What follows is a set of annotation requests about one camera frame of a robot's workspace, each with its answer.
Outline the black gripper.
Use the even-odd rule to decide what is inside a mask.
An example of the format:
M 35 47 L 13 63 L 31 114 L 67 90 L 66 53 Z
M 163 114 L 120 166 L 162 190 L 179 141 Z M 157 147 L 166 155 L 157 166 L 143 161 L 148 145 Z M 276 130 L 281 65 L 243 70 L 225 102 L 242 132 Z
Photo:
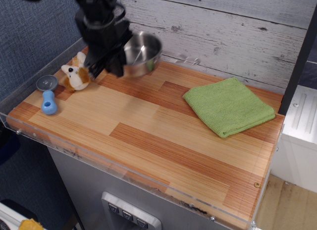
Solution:
M 95 79 L 105 69 L 116 77 L 122 77 L 126 65 L 124 46 L 132 37 L 129 21 L 112 19 L 106 24 L 93 24 L 82 10 L 76 13 L 75 21 L 88 45 L 84 66 L 88 68 L 89 76 Z

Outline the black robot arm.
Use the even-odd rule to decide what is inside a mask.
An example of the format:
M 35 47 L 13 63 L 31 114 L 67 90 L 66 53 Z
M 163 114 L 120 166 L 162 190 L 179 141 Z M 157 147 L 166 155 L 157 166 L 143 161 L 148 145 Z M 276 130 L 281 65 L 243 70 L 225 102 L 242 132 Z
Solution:
M 88 45 L 84 66 L 95 79 L 106 70 L 116 77 L 124 75 L 124 46 L 132 38 L 125 8 L 117 0 L 76 0 L 80 8 L 75 21 Z

